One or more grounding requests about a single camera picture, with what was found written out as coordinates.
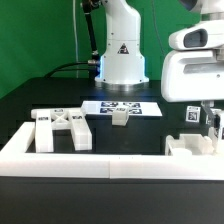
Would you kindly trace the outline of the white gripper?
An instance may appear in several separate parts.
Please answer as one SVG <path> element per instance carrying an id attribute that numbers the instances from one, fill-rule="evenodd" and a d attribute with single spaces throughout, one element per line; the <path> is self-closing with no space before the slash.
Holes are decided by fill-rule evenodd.
<path id="1" fill-rule="evenodd" d="M 212 125 L 213 101 L 224 100 L 224 21 L 202 21 L 169 36 L 161 94 L 168 102 L 202 101 Z"/>

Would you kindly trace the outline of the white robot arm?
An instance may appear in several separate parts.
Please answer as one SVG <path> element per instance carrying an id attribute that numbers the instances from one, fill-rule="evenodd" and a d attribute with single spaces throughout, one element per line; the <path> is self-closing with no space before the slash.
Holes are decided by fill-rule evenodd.
<path id="1" fill-rule="evenodd" d="M 215 127 L 224 126 L 224 110 L 211 105 L 224 100 L 224 0 L 179 0 L 190 12 L 201 14 L 199 23 L 169 36 L 172 51 L 165 57 L 161 94 L 168 102 L 200 101 Z M 82 0 L 88 24 L 91 12 L 106 12 L 106 51 L 97 57 L 98 85 L 111 89 L 146 84 L 145 59 L 140 53 L 141 17 L 126 0 Z"/>

